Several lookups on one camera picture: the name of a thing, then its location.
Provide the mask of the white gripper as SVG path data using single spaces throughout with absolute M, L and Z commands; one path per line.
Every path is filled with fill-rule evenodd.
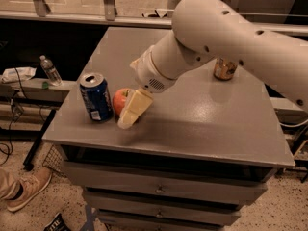
M 151 93 L 162 93 L 175 84 L 174 79 L 163 76 L 152 60 L 151 45 L 139 58 L 130 63 L 135 70 L 135 80 L 141 89 L 130 90 L 117 125 L 121 129 L 130 128 L 153 103 Z

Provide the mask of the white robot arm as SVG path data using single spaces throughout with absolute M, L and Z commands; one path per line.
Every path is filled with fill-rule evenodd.
M 236 64 L 308 111 L 308 43 L 262 29 L 220 0 L 181 0 L 172 29 L 131 62 L 137 90 L 128 94 L 118 126 L 131 127 L 187 71 L 214 58 Z

